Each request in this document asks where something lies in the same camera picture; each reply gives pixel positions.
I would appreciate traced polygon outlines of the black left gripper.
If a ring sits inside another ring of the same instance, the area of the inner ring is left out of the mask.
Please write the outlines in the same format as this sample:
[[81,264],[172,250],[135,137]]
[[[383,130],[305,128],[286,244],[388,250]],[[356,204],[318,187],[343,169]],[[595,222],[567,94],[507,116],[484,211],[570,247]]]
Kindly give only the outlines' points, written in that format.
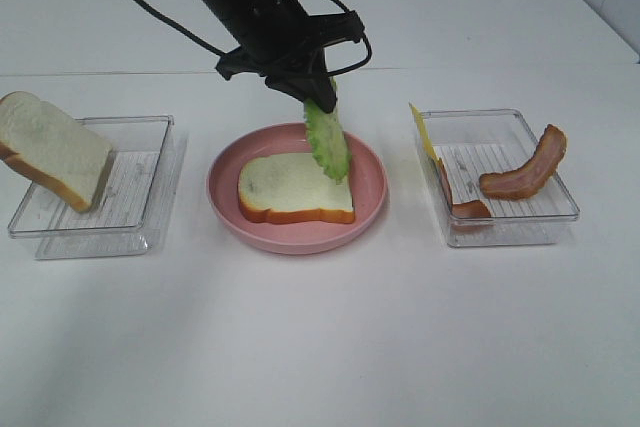
[[259,0],[225,20],[239,46],[219,59],[216,70],[227,80],[256,73],[267,87],[333,112],[337,94],[324,49],[364,39],[358,14],[310,15],[298,0]]

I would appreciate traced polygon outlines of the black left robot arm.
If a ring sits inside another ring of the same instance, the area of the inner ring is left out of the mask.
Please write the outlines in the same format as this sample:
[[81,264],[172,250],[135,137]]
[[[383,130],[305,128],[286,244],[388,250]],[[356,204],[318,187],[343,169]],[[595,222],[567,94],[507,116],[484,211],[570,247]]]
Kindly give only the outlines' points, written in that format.
[[211,53],[226,80],[255,73],[267,87],[300,101],[312,100],[324,112],[337,103],[333,80],[368,63],[367,58],[328,70],[326,48],[343,42],[369,42],[359,15],[341,0],[202,0],[237,41],[224,52],[204,41],[144,0],[133,0],[149,14]]

